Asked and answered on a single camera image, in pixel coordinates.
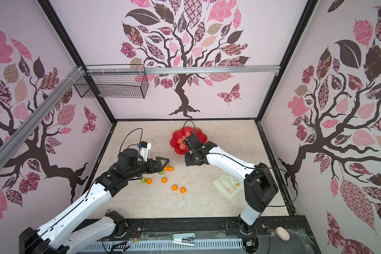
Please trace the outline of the black base platform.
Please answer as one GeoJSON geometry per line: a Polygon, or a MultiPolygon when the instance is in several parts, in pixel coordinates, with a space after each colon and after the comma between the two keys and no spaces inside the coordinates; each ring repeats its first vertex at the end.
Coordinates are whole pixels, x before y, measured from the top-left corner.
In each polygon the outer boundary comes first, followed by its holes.
{"type": "MultiPolygon", "coordinates": [[[[94,241],[173,240],[178,233],[195,233],[195,240],[241,239],[245,254],[318,254],[320,249],[314,234],[304,216],[260,217],[253,231],[246,235],[237,225],[236,217],[218,218],[160,218],[125,219],[126,231],[123,236],[113,234],[94,241]],[[283,227],[290,234],[289,241],[282,241],[275,233],[283,227]]],[[[89,219],[77,229],[90,226],[99,220],[89,219]]]]}

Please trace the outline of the purple fake grape bunch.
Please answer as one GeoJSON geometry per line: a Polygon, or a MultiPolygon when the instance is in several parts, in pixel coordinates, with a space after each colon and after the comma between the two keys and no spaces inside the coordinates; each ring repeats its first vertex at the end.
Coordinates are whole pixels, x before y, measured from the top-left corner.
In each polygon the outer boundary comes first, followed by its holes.
{"type": "Polygon", "coordinates": [[[192,133],[193,134],[200,134],[200,133],[202,133],[202,130],[200,128],[195,127],[192,129],[192,133]]]}

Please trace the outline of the aluminium rail bar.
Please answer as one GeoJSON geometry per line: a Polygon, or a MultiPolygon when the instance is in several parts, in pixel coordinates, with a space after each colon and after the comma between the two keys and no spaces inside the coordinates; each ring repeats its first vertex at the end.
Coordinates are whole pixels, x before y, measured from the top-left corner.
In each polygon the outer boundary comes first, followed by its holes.
{"type": "Polygon", "coordinates": [[[29,135],[41,123],[44,117],[56,105],[63,95],[74,85],[85,72],[81,66],[75,67],[56,87],[56,89],[44,100],[39,107],[29,116],[24,123],[10,136],[9,140],[0,147],[0,170],[17,152],[29,135]]]}
{"type": "Polygon", "coordinates": [[[209,73],[278,73],[280,66],[275,65],[259,65],[259,66],[219,66],[219,67],[165,67],[165,68],[100,68],[86,67],[88,74],[100,73],[108,74],[123,74],[136,73],[144,75],[165,75],[165,74],[209,74],[209,73]]]}

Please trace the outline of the aluminium rail bar back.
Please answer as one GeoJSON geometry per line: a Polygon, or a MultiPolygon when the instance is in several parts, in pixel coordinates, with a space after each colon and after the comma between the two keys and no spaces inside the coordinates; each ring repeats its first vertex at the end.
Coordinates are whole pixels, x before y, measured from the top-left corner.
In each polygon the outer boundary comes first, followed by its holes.
{"type": "Polygon", "coordinates": [[[209,74],[209,73],[278,73],[280,66],[275,65],[259,65],[259,66],[219,66],[219,67],[165,67],[165,68],[100,68],[86,67],[88,74],[100,73],[108,74],[123,74],[136,73],[144,75],[165,75],[165,74],[209,74]]]}

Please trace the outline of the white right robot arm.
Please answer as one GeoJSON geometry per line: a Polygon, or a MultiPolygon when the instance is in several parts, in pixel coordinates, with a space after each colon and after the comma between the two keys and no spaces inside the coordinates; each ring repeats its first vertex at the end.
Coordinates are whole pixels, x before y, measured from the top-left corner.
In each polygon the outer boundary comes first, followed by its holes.
{"type": "Polygon", "coordinates": [[[242,233],[250,234],[279,191],[270,169],[263,163],[247,163],[210,141],[203,143],[194,134],[185,138],[184,144],[189,149],[185,154],[186,166],[213,165],[243,184],[247,205],[238,216],[237,225],[242,233]]]}

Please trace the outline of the green white food pouch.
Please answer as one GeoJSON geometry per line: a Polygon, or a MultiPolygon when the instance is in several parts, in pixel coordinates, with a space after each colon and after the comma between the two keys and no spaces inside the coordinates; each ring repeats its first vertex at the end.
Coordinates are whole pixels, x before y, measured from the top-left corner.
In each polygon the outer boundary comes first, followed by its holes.
{"type": "Polygon", "coordinates": [[[222,173],[213,181],[213,184],[229,200],[242,190],[242,182],[227,172],[222,173]]]}

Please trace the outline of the orange fake fruit cluster top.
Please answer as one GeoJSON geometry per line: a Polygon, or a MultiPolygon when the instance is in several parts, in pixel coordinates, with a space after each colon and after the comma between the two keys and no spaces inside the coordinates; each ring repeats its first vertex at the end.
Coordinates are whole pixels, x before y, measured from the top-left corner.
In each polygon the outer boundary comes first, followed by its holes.
{"type": "Polygon", "coordinates": [[[164,171],[173,171],[173,170],[174,170],[173,166],[166,166],[164,168],[164,171]]]}

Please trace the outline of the red flower fruit bowl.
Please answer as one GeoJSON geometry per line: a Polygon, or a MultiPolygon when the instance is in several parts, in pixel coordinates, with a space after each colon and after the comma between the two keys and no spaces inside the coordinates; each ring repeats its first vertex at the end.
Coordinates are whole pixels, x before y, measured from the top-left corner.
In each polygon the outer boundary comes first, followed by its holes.
{"type": "Polygon", "coordinates": [[[189,149],[184,143],[185,138],[190,136],[191,134],[195,134],[196,137],[203,143],[207,142],[207,135],[202,132],[200,128],[192,128],[192,127],[183,127],[180,130],[176,130],[172,134],[172,138],[170,140],[170,145],[173,147],[174,152],[178,155],[184,155],[189,152],[189,149]]]}

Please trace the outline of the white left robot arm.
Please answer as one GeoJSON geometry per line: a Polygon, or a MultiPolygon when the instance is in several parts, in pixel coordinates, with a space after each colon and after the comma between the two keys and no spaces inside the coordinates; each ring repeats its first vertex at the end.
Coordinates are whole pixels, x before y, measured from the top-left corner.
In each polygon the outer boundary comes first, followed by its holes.
{"type": "Polygon", "coordinates": [[[77,227],[98,207],[109,201],[133,179],[159,173],[169,159],[147,158],[148,150],[125,149],[117,162],[99,176],[79,199],[38,229],[27,228],[19,236],[21,254],[75,254],[94,241],[117,234],[123,236],[127,225],[123,216],[112,211],[96,223],[77,227]]]}

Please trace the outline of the aluminium rail bar left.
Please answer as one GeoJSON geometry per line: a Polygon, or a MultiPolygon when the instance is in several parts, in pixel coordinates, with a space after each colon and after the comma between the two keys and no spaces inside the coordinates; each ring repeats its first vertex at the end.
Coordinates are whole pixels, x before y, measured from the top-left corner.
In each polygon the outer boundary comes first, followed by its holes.
{"type": "Polygon", "coordinates": [[[44,117],[56,105],[63,95],[74,85],[85,72],[81,66],[75,67],[56,87],[56,89],[44,100],[39,107],[29,116],[24,123],[10,136],[9,140],[0,147],[0,170],[17,152],[29,135],[41,123],[44,117]]]}

